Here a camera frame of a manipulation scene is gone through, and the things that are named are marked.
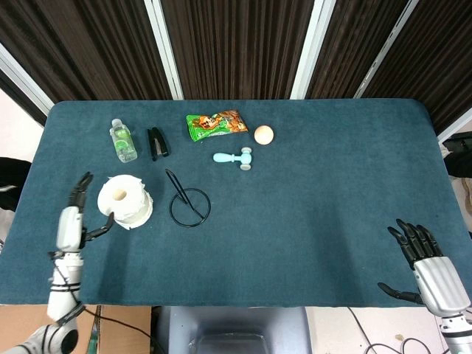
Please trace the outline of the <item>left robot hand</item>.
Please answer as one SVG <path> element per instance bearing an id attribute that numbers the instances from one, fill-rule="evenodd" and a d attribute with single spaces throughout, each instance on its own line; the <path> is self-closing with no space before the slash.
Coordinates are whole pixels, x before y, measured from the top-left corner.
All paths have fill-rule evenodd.
<path id="1" fill-rule="evenodd" d="M 86 191 L 93 175 L 85 173 L 72 189 L 67 207 L 60 214 L 56 246 L 62 252 L 79 252 L 86 242 L 104 235 L 114 225 L 114 213 L 108 215 L 107 222 L 99 229 L 87 231 L 83 225 L 83 210 L 86 202 Z"/>

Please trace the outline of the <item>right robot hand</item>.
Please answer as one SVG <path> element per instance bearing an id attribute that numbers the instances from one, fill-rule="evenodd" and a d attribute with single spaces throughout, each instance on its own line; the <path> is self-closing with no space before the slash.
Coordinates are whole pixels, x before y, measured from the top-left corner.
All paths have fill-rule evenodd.
<path id="1" fill-rule="evenodd" d="M 418 292 L 398 291 L 380 282 L 378 287 L 388 296 L 425 305 L 438 317 L 458 316 L 472 305 L 465 286 L 449 257 L 443 254 L 433 234 L 424 226 L 396 220 L 390 226 L 417 283 Z"/>

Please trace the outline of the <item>white toilet paper roll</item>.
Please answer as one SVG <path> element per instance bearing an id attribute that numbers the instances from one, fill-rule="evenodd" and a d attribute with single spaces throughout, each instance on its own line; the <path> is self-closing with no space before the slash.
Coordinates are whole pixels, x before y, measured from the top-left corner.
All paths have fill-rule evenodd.
<path id="1" fill-rule="evenodd" d="M 153 212 L 153 199 L 140 178 L 118 175 L 108 179 L 97 197 L 99 211 L 124 229 L 144 225 Z"/>

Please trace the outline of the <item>dark bag at table side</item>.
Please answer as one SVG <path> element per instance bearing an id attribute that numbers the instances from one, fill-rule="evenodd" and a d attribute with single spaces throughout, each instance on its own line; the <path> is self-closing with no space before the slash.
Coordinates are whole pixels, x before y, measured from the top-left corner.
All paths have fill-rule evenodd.
<path id="1" fill-rule="evenodd" d="M 0 157 L 0 208 L 15 212 L 31 163 Z"/>

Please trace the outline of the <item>clear plastic bottle green label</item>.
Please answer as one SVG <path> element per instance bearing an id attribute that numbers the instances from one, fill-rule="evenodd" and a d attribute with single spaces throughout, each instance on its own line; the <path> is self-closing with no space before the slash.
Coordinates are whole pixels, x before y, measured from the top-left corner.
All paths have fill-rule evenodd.
<path id="1" fill-rule="evenodd" d="M 109 133 L 114 143 L 117 157 L 122 163 L 128 163 L 137 159 L 137 151 L 134 147 L 131 132 L 122 120 L 113 119 Z"/>

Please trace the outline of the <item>brown cardboard box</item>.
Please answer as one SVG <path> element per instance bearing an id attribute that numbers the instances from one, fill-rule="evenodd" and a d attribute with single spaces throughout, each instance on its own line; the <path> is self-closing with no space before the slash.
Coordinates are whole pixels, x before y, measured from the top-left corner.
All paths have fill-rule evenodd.
<path id="1" fill-rule="evenodd" d="M 151 308 L 146 306 L 89 305 L 77 318 L 79 339 L 72 354 L 150 354 Z M 31 334 L 53 321 L 45 305 L 0 306 L 0 353 L 25 342 Z"/>

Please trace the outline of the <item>black stapler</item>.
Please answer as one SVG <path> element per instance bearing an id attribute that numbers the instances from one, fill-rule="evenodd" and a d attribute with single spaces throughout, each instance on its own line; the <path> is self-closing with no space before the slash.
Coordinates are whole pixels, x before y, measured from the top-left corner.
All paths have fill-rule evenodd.
<path id="1" fill-rule="evenodd" d="M 164 134 L 157 127 L 147 129 L 147 137 L 153 162 L 157 161 L 159 157 L 168 157 L 170 155 L 170 149 L 167 146 Z"/>

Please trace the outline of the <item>black object beside table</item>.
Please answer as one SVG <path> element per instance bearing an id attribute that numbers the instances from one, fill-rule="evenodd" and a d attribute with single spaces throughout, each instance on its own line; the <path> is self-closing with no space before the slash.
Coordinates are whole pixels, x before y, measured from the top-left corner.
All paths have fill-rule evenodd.
<path id="1" fill-rule="evenodd" d="M 449 154 L 443 159 L 450 176 L 472 178 L 472 131 L 456 133 L 443 142 Z"/>

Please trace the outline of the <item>green orange snack packet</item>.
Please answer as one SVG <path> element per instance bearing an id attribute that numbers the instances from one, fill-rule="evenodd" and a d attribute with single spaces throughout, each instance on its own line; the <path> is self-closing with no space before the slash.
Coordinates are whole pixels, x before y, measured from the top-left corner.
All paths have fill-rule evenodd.
<path id="1" fill-rule="evenodd" d="M 221 111 L 211 116 L 200 114 L 186 115 L 190 138 L 197 142 L 211 136 L 248 132 L 245 122 L 236 110 Z"/>

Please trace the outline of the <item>light blue toy hammer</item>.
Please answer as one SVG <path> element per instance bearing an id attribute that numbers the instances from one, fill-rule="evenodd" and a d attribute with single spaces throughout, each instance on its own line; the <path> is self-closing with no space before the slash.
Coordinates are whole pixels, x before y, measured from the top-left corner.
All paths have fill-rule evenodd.
<path id="1" fill-rule="evenodd" d="M 212 158 L 213 158 L 213 161 L 217 163 L 239 162 L 240 169 L 247 171 L 251 169 L 251 161 L 252 161 L 251 152 L 252 150 L 250 147 L 242 147 L 241 154 L 239 156 L 236 156 L 235 154 L 228 154 L 228 153 L 215 153 Z"/>

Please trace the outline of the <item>beige egg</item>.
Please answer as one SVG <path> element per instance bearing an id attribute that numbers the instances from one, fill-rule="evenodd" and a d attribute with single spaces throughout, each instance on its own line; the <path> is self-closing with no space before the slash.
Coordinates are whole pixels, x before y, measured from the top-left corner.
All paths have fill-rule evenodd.
<path id="1" fill-rule="evenodd" d="M 268 125 L 261 125 L 254 131 L 254 139 L 260 145 L 268 145 L 274 139 L 274 131 Z"/>

